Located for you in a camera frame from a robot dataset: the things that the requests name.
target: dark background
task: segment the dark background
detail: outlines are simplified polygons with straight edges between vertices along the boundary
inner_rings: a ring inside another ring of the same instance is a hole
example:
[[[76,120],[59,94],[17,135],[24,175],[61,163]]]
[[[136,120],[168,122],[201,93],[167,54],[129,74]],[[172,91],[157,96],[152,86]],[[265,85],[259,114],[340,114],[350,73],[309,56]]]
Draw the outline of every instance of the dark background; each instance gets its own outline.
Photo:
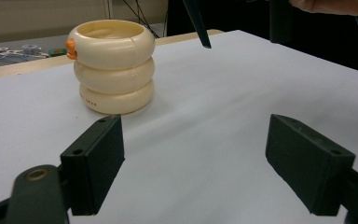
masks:
[[[199,0],[206,29],[242,30],[269,39],[269,2]],[[167,35],[194,32],[182,0],[169,0]],[[358,70],[358,25],[352,16],[294,9],[293,38],[285,46]]]

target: human hand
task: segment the human hand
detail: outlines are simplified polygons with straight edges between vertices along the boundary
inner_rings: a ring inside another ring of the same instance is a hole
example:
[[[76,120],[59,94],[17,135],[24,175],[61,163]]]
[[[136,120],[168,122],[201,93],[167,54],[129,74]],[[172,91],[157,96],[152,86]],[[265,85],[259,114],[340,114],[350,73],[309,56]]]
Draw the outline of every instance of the human hand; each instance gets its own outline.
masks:
[[[310,13],[358,16],[358,0],[289,0],[293,7]]]

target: cream plastic ring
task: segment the cream plastic ring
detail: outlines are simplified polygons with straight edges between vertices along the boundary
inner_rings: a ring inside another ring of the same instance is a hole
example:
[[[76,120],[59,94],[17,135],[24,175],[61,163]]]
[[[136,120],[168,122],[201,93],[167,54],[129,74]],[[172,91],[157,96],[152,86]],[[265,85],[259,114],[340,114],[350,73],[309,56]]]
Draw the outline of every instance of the cream plastic ring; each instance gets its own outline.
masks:
[[[125,94],[102,94],[80,84],[80,95],[91,109],[104,114],[129,114],[147,105],[154,92],[153,79],[138,91]]]
[[[143,25],[131,21],[90,21],[68,35],[74,40],[77,60],[88,67],[128,69],[153,54],[155,37]]]
[[[99,70],[89,68],[78,61],[74,63],[77,80],[92,91],[119,94],[136,91],[152,79],[155,71],[153,58],[126,70]]]

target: gray floor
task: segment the gray floor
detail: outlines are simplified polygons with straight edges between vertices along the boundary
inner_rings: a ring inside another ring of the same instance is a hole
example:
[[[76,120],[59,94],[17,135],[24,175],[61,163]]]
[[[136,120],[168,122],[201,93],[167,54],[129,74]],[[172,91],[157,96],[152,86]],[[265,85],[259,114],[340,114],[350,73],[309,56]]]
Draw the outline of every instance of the gray floor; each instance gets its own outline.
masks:
[[[165,26],[164,23],[151,24],[150,27],[152,30],[159,36],[165,36]],[[12,42],[3,42],[0,43],[0,48],[9,48],[11,50],[21,50],[24,45],[37,45],[41,48],[41,52],[48,53],[51,49],[65,49],[65,41],[67,35],[59,36],[50,36],[45,38],[36,38],[36,39],[27,39],[20,41]],[[13,63],[24,63],[34,60],[39,60],[34,56],[25,56],[25,55],[7,55],[6,57],[0,57],[0,66],[13,64]]]

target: white tabletop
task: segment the white tabletop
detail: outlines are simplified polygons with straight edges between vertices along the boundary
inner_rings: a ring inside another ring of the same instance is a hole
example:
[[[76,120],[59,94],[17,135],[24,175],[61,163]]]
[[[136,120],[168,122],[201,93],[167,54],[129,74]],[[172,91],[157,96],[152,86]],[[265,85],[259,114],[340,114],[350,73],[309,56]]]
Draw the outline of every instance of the white tabletop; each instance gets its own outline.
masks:
[[[159,46],[156,92],[122,117],[126,160],[95,217],[72,223],[343,223],[316,217],[265,158],[270,114],[356,154],[358,71],[236,31]],[[0,201],[96,119],[71,64],[0,78]]]

